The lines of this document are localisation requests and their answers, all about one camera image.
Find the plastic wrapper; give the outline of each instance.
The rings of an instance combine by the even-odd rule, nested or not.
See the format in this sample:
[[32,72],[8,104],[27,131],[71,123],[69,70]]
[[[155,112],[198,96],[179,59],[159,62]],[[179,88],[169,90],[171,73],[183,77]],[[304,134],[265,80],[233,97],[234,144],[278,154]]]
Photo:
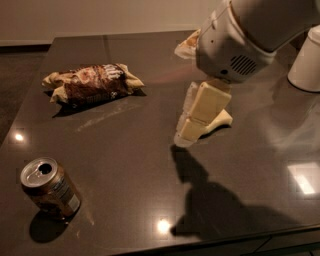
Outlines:
[[174,53],[183,59],[196,59],[196,50],[200,29],[193,32],[186,40],[179,44]]
[[124,64],[53,72],[43,79],[42,85],[54,90],[50,102],[63,102],[73,107],[125,97],[144,86]]

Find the white wall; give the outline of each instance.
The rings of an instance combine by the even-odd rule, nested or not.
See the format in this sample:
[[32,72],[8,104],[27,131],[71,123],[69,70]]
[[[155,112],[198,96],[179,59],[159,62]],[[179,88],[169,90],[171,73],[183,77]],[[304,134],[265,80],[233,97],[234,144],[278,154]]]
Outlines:
[[0,46],[198,28],[220,0],[2,0]]

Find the wrapped snack bar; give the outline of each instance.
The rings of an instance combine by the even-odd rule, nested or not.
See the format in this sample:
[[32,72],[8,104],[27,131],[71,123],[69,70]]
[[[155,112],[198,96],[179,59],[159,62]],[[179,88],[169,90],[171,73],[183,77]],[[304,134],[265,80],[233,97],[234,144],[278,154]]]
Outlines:
[[42,85],[54,90],[50,102],[63,102],[73,107],[125,97],[144,86],[124,64],[53,72],[43,79]]

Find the black sensor grille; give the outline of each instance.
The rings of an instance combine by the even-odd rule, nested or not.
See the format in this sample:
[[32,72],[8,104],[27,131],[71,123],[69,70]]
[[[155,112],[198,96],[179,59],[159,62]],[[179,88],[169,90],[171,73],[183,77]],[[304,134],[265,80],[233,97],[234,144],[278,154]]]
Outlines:
[[234,56],[231,59],[231,68],[240,75],[249,75],[256,70],[257,64],[246,56]]

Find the glossy tabletop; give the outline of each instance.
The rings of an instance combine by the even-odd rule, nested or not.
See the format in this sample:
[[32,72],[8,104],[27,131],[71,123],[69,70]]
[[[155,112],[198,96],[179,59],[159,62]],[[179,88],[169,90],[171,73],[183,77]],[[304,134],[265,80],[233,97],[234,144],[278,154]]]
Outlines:
[[[287,81],[290,45],[232,86],[232,127],[173,146],[186,90],[206,79],[173,53],[190,33],[54,40],[0,149],[1,255],[110,255],[320,223],[320,95]],[[79,111],[49,103],[45,76],[109,63],[128,65],[145,95]],[[43,156],[81,194],[68,225],[21,189],[23,167]]]

